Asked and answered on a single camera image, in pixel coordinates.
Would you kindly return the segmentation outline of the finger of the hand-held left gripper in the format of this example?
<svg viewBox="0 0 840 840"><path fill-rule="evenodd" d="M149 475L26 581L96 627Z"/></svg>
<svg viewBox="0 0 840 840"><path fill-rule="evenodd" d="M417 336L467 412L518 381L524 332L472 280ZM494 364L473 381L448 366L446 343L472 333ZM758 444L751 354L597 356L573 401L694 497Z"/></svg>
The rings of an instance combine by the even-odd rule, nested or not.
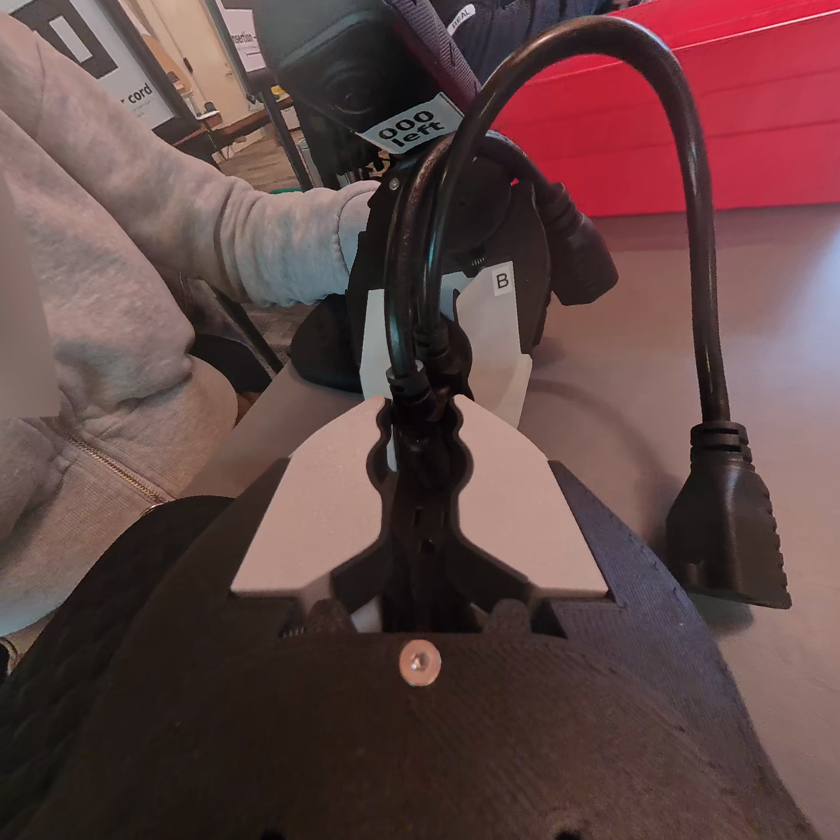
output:
<svg viewBox="0 0 840 840"><path fill-rule="evenodd" d="M360 383L365 400L373 396L392 398L386 373L392 367L385 334L384 290L368 292L360 362Z"/></svg>
<svg viewBox="0 0 840 840"><path fill-rule="evenodd" d="M510 426L519 426L532 372L520 344L513 262L482 269L453 294L453 311L471 348L473 399Z"/></svg>

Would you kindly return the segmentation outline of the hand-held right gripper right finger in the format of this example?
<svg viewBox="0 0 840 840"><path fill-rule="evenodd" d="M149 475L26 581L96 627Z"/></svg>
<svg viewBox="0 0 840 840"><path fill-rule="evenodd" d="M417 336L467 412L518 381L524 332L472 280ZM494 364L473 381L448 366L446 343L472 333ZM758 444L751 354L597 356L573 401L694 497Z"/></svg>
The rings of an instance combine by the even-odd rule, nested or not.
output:
<svg viewBox="0 0 840 840"><path fill-rule="evenodd" d="M470 466L456 501L462 536L537 597L605 598L607 583L545 454L468 397L457 395L454 406Z"/></svg>

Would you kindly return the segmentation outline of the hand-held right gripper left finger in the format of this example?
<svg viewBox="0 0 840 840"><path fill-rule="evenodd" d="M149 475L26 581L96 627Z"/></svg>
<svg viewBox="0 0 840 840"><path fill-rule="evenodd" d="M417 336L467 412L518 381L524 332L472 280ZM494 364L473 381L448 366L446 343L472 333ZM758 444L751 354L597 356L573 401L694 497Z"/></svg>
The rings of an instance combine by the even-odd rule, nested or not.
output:
<svg viewBox="0 0 840 840"><path fill-rule="evenodd" d="M331 573L374 545L383 503L368 458L385 408L374 395L294 450L232 581L234 595L329 598Z"/></svg>

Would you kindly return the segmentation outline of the black power strip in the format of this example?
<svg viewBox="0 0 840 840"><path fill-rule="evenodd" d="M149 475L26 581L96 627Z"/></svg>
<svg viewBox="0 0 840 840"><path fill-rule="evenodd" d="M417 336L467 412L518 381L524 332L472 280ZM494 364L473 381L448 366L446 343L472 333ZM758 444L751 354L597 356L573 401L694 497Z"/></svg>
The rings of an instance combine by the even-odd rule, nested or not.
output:
<svg viewBox="0 0 840 840"><path fill-rule="evenodd" d="M392 569L383 594L391 632L453 633L461 603L446 573L445 499L402 475L395 482L389 530Z"/></svg>

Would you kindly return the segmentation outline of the person's left forearm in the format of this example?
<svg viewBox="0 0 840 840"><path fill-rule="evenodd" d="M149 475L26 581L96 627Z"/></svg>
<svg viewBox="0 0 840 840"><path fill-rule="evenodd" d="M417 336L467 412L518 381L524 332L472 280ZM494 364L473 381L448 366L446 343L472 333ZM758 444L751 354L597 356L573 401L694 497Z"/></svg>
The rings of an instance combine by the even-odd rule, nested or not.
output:
<svg viewBox="0 0 840 840"><path fill-rule="evenodd" d="M175 150L106 94L91 111L105 140L88 190L121 245L263 307L347 291L375 182L269 194Z"/></svg>

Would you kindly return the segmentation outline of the black ribbed oval object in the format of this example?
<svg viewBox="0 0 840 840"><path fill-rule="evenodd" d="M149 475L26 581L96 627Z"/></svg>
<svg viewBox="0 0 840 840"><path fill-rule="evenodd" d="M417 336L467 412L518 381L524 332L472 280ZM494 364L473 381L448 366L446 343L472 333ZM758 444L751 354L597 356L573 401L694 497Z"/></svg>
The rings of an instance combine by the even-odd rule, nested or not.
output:
<svg viewBox="0 0 840 840"><path fill-rule="evenodd" d="M352 312L344 295L329 295L296 330L289 360L304 381L361 395L364 316Z"/></svg>

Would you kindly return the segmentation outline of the wooden table with black legs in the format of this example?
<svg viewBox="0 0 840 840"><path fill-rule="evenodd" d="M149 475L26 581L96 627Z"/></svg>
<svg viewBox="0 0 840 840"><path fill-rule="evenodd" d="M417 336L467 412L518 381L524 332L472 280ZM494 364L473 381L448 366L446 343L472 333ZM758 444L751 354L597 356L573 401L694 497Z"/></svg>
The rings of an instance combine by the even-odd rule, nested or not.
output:
<svg viewBox="0 0 840 840"><path fill-rule="evenodd" d="M268 111L258 100L249 113L225 122L211 102L191 119L176 119L157 133L173 148L235 176L263 193L303 191Z"/></svg>

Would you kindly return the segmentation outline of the small white sign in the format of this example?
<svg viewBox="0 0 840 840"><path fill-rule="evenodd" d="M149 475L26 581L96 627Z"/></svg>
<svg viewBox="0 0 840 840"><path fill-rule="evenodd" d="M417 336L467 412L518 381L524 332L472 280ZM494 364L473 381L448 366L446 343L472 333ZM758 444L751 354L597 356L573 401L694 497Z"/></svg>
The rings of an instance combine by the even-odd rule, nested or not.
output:
<svg viewBox="0 0 840 840"><path fill-rule="evenodd" d="M256 2L215 1L215 4L244 71L253 74L266 70L256 33Z"/></svg>

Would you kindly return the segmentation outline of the white sign with black print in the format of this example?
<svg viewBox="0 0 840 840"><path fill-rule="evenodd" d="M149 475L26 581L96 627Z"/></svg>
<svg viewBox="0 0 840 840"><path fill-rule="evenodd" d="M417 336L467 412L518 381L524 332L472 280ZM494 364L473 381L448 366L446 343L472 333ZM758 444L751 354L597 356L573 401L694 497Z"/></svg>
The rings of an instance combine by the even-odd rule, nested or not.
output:
<svg viewBox="0 0 840 840"><path fill-rule="evenodd" d="M158 136L177 139L186 106L125 2L2 1L2 11L73 60Z"/></svg>

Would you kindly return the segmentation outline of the person's gray hoodie torso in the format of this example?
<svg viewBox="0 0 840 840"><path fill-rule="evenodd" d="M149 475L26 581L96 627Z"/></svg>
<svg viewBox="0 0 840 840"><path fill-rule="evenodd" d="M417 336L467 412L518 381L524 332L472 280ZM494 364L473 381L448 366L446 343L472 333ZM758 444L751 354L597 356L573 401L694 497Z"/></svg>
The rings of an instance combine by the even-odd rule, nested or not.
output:
<svg viewBox="0 0 840 840"><path fill-rule="evenodd" d="M56 365L56 416L2 419L2 639L48 620L234 428L161 274L224 277L246 182L173 149L2 13L2 183Z"/></svg>

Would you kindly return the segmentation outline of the large red plastic crate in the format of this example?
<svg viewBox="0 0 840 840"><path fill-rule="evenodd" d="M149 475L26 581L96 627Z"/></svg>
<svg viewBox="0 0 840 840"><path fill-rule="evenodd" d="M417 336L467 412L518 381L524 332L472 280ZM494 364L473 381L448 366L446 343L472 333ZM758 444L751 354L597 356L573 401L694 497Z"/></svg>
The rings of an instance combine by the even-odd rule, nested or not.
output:
<svg viewBox="0 0 840 840"><path fill-rule="evenodd" d="M717 210L839 199L839 2L662 1L618 17L660 37L695 99ZM654 91L602 56L551 66L493 129L591 217L685 209Z"/></svg>

